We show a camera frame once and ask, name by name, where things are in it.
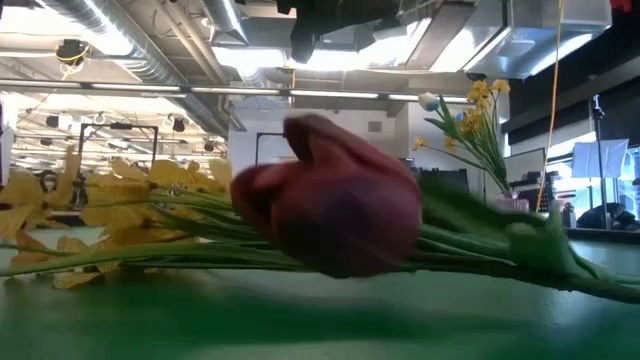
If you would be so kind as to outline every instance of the green table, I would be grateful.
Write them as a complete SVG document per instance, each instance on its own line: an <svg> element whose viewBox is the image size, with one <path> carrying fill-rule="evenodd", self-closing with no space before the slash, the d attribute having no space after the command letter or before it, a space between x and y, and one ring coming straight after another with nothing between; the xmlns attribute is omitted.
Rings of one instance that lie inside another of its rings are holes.
<svg viewBox="0 0 640 360"><path fill-rule="evenodd" d="M574 244L640 273L640 247ZM640 306L458 274L193 271L0 296L0 359L638 359L638 329Z"/></svg>

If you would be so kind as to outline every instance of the tulip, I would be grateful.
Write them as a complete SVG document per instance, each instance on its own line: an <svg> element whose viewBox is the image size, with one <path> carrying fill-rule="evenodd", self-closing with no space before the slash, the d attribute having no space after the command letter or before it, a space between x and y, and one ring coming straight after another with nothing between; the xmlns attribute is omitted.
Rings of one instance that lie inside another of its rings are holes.
<svg viewBox="0 0 640 360"><path fill-rule="evenodd" d="M298 157L231 184L236 211L270 242L334 278L396 269L415 249L422 196L408 169L319 115L285 120Z"/></svg>
<svg viewBox="0 0 640 360"><path fill-rule="evenodd" d="M424 93L418 95L418 103L423 109L431 112L440 108L440 99L438 99L432 93Z"/></svg>

